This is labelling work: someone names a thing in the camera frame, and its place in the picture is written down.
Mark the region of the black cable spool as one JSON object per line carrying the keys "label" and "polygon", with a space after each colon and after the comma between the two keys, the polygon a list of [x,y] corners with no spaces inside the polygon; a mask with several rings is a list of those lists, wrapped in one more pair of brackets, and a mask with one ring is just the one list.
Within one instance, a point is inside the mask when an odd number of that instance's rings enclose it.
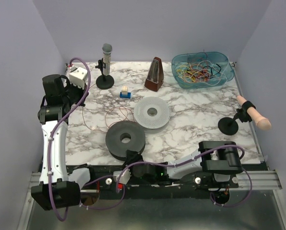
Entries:
{"label": "black cable spool", "polygon": [[112,125],[105,138],[110,154],[117,160],[126,161],[127,151],[141,154],[145,149],[145,132],[132,121],[120,121]]}

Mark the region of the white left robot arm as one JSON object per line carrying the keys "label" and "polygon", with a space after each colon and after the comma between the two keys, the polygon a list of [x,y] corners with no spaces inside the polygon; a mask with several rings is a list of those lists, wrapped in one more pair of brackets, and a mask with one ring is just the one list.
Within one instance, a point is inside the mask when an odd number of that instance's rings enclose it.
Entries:
{"label": "white left robot arm", "polygon": [[32,198],[46,211],[78,205],[81,189],[91,179],[86,164],[67,172],[65,149],[68,131],[66,114],[74,104],[84,105],[86,87],[79,88],[64,75],[42,79],[45,96],[38,111],[43,132],[43,165],[39,184],[31,188]]}

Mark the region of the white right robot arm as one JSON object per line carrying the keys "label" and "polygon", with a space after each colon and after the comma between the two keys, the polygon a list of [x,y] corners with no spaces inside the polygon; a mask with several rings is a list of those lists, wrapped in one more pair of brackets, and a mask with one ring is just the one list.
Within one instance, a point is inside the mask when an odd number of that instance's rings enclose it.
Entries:
{"label": "white right robot arm", "polygon": [[227,183],[230,176],[243,172],[241,159],[245,150],[231,141],[202,141],[192,154],[167,163],[138,161],[127,165],[116,177],[119,184],[127,184],[136,165],[164,168],[168,179],[179,180],[193,172],[207,172],[213,175],[215,182]]}

